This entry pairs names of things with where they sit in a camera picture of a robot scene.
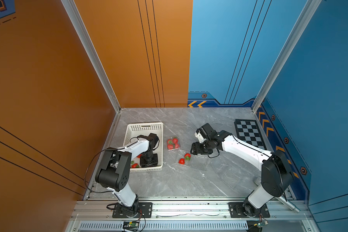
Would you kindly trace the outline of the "clear plastic clamshell container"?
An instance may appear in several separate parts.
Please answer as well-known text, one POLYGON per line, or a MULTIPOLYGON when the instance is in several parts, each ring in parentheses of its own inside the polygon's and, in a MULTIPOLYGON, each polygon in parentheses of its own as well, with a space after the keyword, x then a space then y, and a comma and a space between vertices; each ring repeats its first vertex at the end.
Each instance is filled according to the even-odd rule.
MULTIPOLYGON (((185 154, 186 153, 189 153, 189 152, 188 151, 184 151, 184 150, 179 150, 178 156, 177 156, 177 164, 179 164, 178 161, 181 158, 185 159, 185 154)), ((209 160, 207 158, 191 154, 191 159, 190 160, 185 160, 185 164, 184 165, 182 165, 182 164, 179 164, 179 165, 205 171, 208 168, 208 164, 209 164, 209 160)))
POLYGON ((178 136, 171 136, 166 138, 166 144, 167 144, 167 149, 170 150, 176 150, 179 149, 180 146, 180 140, 178 136))

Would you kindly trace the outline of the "white perforated plastic basket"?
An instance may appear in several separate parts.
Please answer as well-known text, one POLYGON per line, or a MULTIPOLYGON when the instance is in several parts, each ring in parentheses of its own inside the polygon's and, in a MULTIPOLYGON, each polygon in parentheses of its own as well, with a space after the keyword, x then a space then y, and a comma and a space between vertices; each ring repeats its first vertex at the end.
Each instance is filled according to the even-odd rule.
POLYGON ((163 129, 164 124, 162 122, 151 123, 133 123, 129 124, 126 129, 123 147, 127 148, 131 152, 131 164, 138 164, 136 168, 131 168, 131 173, 137 172, 154 172, 161 171, 163 167, 163 129), (142 160, 138 156, 149 149, 149 141, 147 137, 153 133, 157 135, 159 141, 153 147, 153 154, 157 155, 157 164, 152 167, 143 167, 140 163, 142 160))

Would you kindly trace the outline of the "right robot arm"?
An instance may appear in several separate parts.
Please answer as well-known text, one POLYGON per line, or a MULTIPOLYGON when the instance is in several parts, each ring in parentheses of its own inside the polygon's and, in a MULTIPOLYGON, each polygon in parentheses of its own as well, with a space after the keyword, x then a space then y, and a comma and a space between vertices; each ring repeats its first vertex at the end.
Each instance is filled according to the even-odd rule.
POLYGON ((242 213, 247 217, 256 217, 262 213, 262 207, 273 198, 284 195, 285 190, 294 181, 294 173, 286 155, 257 148, 227 131, 217 132, 208 123, 195 132, 198 139, 191 145, 193 155, 211 155, 214 150, 225 151, 248 162, 261 173, 261 182, 242 203, 242 213))

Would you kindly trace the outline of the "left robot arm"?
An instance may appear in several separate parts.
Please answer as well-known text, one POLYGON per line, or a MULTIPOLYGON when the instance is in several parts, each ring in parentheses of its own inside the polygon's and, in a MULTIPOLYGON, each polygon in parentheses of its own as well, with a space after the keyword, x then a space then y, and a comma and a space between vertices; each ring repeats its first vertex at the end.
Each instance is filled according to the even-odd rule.
POLYGON ((142 168, 158 166, 158 155, 154 151, 160 140, 154 133, 139 135, 136 141, 121 148, 108 148, 102 157, 95 175, 95 181, 112 192, 118 199, 115 209, 127 217, 135 217, 139 200, 128 185, 131 161, 140 156, 142 168))

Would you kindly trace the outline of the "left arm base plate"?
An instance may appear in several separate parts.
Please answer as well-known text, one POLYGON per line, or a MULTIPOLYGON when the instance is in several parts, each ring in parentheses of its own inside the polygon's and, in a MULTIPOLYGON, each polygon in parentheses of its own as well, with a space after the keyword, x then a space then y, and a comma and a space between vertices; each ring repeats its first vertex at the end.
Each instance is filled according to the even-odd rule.
POLYGON ((113 218, 151 218, 152 216, 152 202, 138 202, 134 203, 132 207, 123 206, 116 203, 112 211, 113 218))

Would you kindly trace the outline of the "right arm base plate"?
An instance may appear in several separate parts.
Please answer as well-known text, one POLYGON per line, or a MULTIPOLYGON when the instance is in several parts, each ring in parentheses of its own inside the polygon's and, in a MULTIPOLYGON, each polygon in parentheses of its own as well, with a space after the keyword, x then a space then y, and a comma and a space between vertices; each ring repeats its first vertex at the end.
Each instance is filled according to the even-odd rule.
POLYGON ((232 218, 270 218, 269 209, 264 204, 257 209, 249 203, 230 202, 228 203, 229 212, 232 218))

